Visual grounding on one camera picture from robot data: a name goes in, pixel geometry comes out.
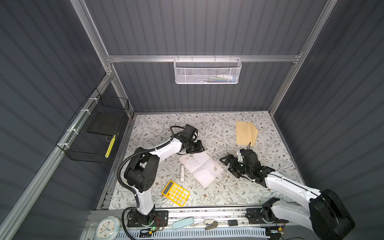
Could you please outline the white paper letter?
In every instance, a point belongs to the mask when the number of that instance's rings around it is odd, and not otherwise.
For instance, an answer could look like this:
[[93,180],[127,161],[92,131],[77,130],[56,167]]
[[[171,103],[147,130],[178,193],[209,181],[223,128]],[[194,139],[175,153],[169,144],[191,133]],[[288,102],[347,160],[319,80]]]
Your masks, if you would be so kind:
[[216,178],[220,177],[223,169],[206,152],[184,155],[180,162],[206,189]]

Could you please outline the manila paper envelope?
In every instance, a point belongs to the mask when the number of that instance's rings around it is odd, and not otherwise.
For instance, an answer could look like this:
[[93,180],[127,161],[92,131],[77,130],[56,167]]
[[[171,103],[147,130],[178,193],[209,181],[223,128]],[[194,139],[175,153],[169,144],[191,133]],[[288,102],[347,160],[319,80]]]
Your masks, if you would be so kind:
[[259,130],[253,123],[249,122],[236,122],[236,141],[237,145],[254,146],[257,142]]

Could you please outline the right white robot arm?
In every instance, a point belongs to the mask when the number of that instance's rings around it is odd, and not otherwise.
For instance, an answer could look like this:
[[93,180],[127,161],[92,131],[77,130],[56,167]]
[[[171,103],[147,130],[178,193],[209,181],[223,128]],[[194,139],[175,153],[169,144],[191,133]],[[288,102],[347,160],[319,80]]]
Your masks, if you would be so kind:
[[293,222],[313,231],[321,240],[342,240],[356,226],[334,191],[310,188],[284,177],[273,168],[263,166],[251,149],[241,149],[237,156],[229,154],[220,162],[236,178],[245,178],[294,201],[291,204],[272,197],[261,208],[248,209],[246,217],[250,224]]

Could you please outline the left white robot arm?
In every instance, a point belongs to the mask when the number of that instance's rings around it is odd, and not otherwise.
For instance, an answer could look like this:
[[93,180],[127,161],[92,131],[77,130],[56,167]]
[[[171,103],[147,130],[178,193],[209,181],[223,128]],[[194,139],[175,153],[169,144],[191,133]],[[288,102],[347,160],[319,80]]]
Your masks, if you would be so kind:
[[159,164],[172,155],[201,153],[205,149],[198,140],[199,131],[191,125],[171,126],[171,137],[151,149],[137,148],[123,160],[118,168],[119,184],[134,194],[137,212],[148,217],[155,211],[150,188],[152,187]]

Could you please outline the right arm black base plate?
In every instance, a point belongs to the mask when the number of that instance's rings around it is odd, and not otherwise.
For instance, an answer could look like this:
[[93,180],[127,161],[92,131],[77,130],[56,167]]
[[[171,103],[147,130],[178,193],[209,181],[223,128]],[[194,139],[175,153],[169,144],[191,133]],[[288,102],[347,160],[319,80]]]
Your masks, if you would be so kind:
[[267,208],[248,208],[246,209],[245,217],[250,224],[283,224],[285,225],[289,221],[278,219]]

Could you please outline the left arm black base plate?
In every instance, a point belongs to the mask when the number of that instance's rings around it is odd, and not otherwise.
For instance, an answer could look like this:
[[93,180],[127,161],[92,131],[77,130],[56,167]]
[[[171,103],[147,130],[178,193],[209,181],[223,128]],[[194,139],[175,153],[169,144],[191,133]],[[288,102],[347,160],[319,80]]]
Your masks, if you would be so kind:
[[148,215],[141,214],[138,210],[131,210],[127,216],[126,226],[139,227],[166,227],[168,225],[169,211],[153,210]]

